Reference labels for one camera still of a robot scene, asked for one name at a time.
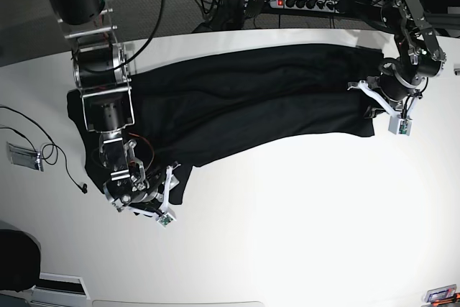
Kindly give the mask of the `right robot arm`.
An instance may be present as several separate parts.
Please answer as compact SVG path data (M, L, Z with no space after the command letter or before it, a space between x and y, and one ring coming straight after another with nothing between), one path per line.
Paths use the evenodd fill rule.
M50 0L70 45L73 77L80 91L83 124L99 135L98 156L110 176L103 193L117 211L152 217L163 226L175 220L170 192L179 183L176 164L154 171L135 154L132 80L125 46L117 40L107 0Z

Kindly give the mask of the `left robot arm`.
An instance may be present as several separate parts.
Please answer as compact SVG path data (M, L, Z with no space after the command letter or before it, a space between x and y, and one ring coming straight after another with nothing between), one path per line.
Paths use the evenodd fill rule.
M279 139L307 134L368 138L384 103L420 96L422 78L441 69L442 51L419 0L391 0L390 26L400 55L343 45L264 47L169 65L166 125L157 154L178 162L179 183L164 189L180 205L192 168Z

